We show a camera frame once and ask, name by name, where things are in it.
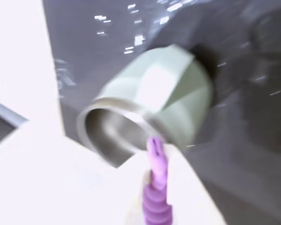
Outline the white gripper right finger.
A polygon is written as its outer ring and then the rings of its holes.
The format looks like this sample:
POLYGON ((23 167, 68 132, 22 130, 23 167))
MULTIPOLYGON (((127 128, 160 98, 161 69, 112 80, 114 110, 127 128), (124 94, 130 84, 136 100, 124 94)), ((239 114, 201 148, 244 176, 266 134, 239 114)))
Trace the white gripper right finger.
POLYGON ((172 144, 165 145, 168 159, 167 202, 175 225, 225 225, 226 221, 198 175, 172 144))

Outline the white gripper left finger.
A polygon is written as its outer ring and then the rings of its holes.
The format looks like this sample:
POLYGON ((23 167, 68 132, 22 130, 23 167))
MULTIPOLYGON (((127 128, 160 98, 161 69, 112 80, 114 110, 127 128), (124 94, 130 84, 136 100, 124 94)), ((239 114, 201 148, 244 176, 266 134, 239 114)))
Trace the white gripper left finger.
POLYGON ((0 141, 0 225, 142 225, 148 156, 115 169, 27 123, 0 141))

